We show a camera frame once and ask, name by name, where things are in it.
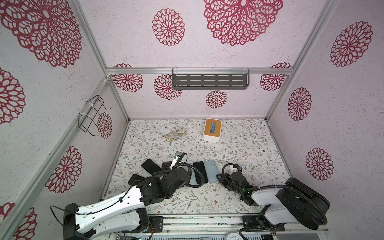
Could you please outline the light blue phone case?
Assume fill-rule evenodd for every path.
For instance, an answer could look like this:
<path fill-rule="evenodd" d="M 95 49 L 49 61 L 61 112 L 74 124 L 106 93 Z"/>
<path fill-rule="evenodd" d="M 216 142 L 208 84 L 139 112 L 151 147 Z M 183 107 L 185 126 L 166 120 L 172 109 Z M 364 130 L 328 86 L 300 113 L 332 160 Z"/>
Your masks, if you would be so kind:
<path fill-rule="evenodd" d="M 204 162 L 205 170 L 209 183 L 218 182 L 217 175 L 220 173 L 218 166 L 214 160 L 208 160 Z"/>

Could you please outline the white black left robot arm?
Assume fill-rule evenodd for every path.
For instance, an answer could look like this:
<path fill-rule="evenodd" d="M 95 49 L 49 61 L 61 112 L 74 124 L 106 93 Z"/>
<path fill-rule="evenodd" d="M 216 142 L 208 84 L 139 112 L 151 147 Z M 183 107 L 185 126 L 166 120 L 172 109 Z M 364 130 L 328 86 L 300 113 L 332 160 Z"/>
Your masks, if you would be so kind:
<path fill-rule="evenodd" d="M 64 209 L 63 238 L 89 240 L 118 230 L 139 233 L 150 225 L 146 207 L 170 199 L 192 176 L 190 165 L 180 164 L 147 177 L 126 192 L 88 206 Z"/>

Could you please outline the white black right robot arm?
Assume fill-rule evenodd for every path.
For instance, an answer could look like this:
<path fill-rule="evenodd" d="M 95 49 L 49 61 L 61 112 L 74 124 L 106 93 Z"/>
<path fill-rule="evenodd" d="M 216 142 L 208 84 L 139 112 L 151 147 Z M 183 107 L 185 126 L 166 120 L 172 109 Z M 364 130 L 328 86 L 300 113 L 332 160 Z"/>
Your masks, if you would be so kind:
<path fill-rule="evenodd" d="M 263 206 L 263 229 L 273 229 L 299 223 L 310 230 L 328 224 L 326 213 L 330 202 L 321 194 L 295 178 L 283 185 L 251 186 L 241 171 L 217 174 L 219 183 L 228 191 L 235 192 L 248 206 Z"/>

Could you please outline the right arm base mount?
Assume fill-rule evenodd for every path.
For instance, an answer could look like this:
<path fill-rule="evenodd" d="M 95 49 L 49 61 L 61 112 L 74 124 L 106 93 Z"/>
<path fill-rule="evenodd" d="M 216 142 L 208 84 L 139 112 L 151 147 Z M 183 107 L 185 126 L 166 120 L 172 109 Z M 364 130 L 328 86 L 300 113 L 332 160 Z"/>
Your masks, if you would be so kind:
<path fill-rule="evenodd" d="M 242 222 L 244 232 L 278 232 L 285 230 L 285 224 L 272 224 L 263 214 L 243 215 Z"/>

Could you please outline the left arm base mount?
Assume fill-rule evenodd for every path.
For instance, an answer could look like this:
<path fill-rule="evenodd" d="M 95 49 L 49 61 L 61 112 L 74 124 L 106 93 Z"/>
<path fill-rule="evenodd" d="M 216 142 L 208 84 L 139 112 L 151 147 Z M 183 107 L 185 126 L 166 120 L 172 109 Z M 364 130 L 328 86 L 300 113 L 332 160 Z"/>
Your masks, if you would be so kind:
<path fill-rule="evenodd" d="M 139 227 L 136 229 L 137 233 L 161 233 L 164 226 L 163 216 L 149 217 L 145 208 L 137 209 L 139 215 Z"/>

